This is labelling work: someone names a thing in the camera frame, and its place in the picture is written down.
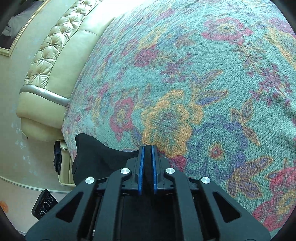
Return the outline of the black pants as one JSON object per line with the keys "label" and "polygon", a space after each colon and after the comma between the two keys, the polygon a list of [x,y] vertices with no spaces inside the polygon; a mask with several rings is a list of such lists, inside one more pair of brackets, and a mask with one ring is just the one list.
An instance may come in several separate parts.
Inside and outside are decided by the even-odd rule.
{"label": "black pants", "polygon": [[139,154],[139,151],[123,152],[109,148],[85,133],[78,134],[75,141],[77,155],[73,162],[72,174],[76,185],[87,177],[108,177],[114,171],[124,168],[129,159]]}

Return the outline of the black speaker box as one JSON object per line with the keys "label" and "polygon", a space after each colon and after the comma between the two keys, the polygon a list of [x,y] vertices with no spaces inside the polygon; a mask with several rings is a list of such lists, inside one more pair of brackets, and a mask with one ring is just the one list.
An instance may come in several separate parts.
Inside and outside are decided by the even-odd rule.
{"label": "black speaker box", "polygon": [[57,203],[58,201],[55,199],[55,197],[47,189],[45,189],[40,193],[39,197],[37,198],[37,201],[35,202],[32,209],[32,215],[37,220],[40,220]]}

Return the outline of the cream tufted headboard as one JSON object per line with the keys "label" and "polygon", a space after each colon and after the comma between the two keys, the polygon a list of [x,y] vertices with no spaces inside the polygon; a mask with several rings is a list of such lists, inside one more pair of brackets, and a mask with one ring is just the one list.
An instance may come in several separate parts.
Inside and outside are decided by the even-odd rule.
{"label": "cream tufted headboard", "polygon": [[62,124],[78,77],[99,38],[114,19],[112,1],[75,1],[53,25],[36,52],[20,89],[16,115],[31,140],[57,142],[58,181],[74,186],[72,158]]}

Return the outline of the floral bedspread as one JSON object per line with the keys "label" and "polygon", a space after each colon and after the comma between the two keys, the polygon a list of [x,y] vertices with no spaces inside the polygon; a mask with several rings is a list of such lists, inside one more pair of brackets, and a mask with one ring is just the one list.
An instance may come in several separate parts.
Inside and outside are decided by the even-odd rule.
{"label": "floral bedspread", "polygon": [[212,178],[275,235],[295,207],[295,34],[271,1],[151,1],[115,18],[62,125]]}

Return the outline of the framed wedding photo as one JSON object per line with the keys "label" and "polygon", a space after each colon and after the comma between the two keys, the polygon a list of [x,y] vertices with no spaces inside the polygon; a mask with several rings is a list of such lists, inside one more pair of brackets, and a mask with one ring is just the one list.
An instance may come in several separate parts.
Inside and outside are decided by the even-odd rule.
{"label": "framed wedding photo", "polygon": [[11,56],[21,34],[48,1],[1,1],[1,54]]}

